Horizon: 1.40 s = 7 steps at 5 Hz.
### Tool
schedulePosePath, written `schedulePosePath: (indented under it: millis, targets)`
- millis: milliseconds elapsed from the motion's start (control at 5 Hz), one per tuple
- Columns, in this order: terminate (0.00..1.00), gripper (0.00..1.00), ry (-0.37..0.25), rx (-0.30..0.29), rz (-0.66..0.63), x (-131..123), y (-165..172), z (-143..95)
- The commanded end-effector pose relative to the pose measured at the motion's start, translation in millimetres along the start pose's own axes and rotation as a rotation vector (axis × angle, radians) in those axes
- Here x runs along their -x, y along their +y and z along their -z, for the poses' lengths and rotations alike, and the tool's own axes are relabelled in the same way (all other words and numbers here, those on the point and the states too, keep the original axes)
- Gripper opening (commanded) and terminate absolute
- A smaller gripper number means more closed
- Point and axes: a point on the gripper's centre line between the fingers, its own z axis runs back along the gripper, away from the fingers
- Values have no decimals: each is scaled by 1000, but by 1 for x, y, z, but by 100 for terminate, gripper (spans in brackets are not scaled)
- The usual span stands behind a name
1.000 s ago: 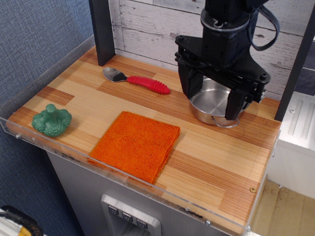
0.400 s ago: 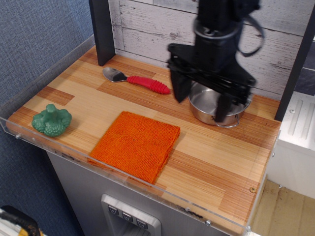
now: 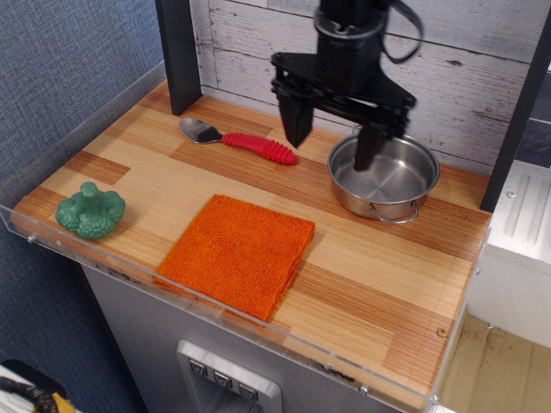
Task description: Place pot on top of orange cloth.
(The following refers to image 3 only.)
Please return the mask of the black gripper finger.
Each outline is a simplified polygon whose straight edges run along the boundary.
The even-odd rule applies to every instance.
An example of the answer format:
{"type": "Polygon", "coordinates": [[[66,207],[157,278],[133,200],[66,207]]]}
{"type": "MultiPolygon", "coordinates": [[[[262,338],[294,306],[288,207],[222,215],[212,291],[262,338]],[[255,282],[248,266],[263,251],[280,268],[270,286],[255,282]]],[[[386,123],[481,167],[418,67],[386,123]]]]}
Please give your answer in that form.
{"type": "Polygon", "coordinates": [[[362,172],[370,168],[375,156],[384,144],[384,129],[374,123],[361,126],[357,135],[355,170],[362,172]]]}
{"type": "Polygon", "coordinates": [[[298,148],[312,131],[313,107],[286,94],[278,95],[278,104],[287,141],[298,148]]]}

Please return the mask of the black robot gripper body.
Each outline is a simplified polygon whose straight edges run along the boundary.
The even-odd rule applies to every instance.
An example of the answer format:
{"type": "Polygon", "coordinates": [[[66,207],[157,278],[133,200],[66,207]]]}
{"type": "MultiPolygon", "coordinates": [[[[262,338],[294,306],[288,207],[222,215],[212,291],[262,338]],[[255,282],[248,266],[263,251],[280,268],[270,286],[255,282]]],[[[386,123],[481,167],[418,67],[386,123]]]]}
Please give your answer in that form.
{"type": "Polygon", "coordinates": [[[416,98],[381,69],[386,51],[385,21],[371,26],[340,28],[316,21],[316,53],[277,52],[272,91],[294,96],[356,124],[374,123],[390,136],[402,136],[416,98]]]}

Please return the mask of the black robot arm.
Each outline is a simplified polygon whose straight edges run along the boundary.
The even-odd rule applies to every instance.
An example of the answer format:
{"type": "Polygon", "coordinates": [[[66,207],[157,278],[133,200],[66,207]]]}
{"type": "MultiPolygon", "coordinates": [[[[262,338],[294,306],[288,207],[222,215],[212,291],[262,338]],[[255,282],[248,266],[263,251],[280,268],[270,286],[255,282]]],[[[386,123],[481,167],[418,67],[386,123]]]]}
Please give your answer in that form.
{"type": "Polygon", "coordinates": [[[421,19],[402,1],[323,1],[313,19],[316,53],[272,55],[272,90],[293,147],[311,132],[315,109],[360,126],[357,171],[369,169],[387,140],[403,136],[416,99],[381,68],[390,9],[423,33],[421,19]]]}

